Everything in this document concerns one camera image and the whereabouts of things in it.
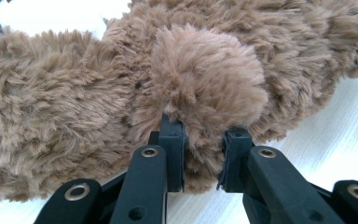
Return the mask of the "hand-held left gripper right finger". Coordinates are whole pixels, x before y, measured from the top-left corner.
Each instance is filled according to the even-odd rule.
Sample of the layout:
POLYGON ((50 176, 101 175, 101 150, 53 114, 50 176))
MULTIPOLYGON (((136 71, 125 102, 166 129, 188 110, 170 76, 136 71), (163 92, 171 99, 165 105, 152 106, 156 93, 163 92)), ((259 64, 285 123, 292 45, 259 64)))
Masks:
POLYGON ((225 162, 218 177, 218 189, 242 193, 245 189, 246 162, 254 146, 252 136, 243 128, 232 128, 223 135, 225 162))

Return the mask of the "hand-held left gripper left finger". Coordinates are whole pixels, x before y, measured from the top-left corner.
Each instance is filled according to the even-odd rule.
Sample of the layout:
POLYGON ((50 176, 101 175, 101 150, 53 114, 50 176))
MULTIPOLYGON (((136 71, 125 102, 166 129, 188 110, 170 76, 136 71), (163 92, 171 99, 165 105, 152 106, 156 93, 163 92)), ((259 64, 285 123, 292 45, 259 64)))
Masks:
POLYGON ((180 121, 170 121, 162 115, 160 129, 153 131, 148 140, 149 145, 162 147, 167 155, 167 191, 180 192, 185 188, 184 156, 186 147, 186 129, 180 121))

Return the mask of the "brown teddy bear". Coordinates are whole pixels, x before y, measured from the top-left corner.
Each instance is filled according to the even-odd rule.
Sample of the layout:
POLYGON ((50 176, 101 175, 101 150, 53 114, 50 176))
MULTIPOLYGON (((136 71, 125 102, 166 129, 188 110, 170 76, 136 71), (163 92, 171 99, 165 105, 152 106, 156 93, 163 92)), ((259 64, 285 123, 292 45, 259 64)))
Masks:
POLYGON ((105 181, 163 117, 181 121, 185 189, 210 189, 222 136, 283 139, 358 77, 358 0, 131 0, 102 37, 0 25, 0 202, 105 181))

